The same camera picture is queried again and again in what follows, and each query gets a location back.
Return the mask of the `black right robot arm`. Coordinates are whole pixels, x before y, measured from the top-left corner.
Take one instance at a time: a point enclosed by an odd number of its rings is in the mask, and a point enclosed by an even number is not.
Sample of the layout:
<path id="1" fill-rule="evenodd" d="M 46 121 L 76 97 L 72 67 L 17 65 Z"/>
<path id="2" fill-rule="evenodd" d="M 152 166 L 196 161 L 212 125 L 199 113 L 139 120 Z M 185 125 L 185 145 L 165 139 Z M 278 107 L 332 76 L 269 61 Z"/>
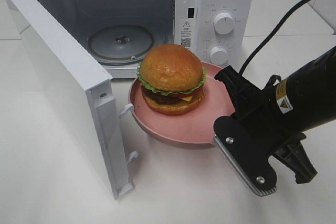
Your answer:
<path id="1" fill-rule="evenodd" d="M 291 169 L 298 184 L 316 175 L 301 141 L 305 131 L 335 120 L 335 49 L 285 79 L 273 75 L 263 89 L 232 67 L 221 70 L 235 112 L 214 123 L 221 147 L 241 177 L 258 189 L 274 187 L 273 156 Z"/>

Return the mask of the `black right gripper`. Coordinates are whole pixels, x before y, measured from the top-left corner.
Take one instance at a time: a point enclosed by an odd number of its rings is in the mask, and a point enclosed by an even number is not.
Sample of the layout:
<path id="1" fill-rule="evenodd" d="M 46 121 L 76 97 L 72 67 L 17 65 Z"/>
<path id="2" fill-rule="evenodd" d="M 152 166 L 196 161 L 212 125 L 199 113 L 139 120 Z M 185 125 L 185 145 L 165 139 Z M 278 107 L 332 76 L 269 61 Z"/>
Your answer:
<path id="1" fill-rule="evenodd" d="M 280 109 L 286 97 L 286 80 L 271 77 L 261 90 L 243 78 L 232 67 L 219 71 L 215 79 L 226 87 L 234 106 L 235 118 L 248 133 L 251 141 L 268 158 L 274 156 L 295 174 L 297 184 L 306 184 L 318 173 L 301 144 L 306 138 L 301 130 L 291 130 L 289 119 Z"/>

